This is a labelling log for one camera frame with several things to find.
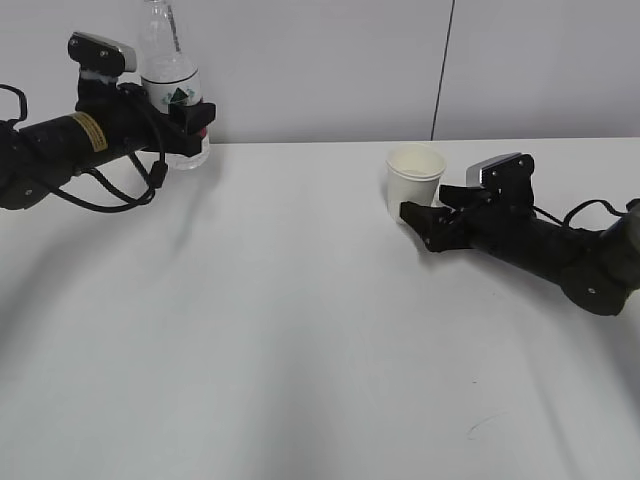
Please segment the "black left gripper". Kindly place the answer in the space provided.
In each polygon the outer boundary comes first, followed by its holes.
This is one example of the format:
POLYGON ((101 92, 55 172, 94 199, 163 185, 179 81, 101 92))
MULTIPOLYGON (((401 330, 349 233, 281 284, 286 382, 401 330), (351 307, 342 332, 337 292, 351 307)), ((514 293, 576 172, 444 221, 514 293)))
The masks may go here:
POLYGON ((143 86, 119 84, 115 77, 95 72, 79 74, 77 91, 74 119, 85 129, 96 155, 143 150, 195 156, 202 152, 203 131, 217 115, 216 105, 204 101, 171 104, 162 114, 143 86))

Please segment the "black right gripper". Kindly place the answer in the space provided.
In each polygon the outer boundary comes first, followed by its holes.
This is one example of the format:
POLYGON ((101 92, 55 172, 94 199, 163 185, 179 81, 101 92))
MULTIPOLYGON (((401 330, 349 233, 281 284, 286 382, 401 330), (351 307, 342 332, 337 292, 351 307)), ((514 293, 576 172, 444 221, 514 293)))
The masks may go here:
POLYGON ((465 250, 480 237, 490 239, 534 216, 531 187, 491 191, 482 187, 441 185, 439 201, 447 207, 400 204, 400 218, 431 252, 465 250))

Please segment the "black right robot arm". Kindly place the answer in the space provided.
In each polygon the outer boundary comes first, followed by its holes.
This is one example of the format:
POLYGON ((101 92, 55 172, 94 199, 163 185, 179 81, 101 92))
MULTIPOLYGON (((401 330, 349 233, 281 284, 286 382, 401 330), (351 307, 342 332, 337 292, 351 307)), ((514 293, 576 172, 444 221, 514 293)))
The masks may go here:
POLYGON ((605 230, 573 228, 583 202, 552 219, 502 191, 443 186, 443 206, 405 201, 401 219, 433 253, 477 250, 557 285, 578 307, 599 316, 620 314, 639 289, 639 202, 625 211, 603 205, 617 220, 605 230))

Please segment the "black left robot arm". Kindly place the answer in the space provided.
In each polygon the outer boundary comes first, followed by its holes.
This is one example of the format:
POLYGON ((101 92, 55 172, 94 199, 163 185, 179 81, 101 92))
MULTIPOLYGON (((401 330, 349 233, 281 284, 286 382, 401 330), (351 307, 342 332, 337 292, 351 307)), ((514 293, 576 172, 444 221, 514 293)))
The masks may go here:
POLYGON ((1 123, 1 206, 26 210, 48 195, 98 213, 120 213, 149 204, 162 187, 171 154, 192 156, 201 151, 201 134, 214 122, 216 106, 172 105, 159 112, 142 86, 80 78, 73 113, 19 128, 28 115, 23 91, 3 85, 18 98, 19 115, 1 123), (146 189, 138 197, 113 185, 100 166, 121 157, 130 159, 146 189), (119 204, 104 206, 80 199, 63 187, 89 175, 119 204))

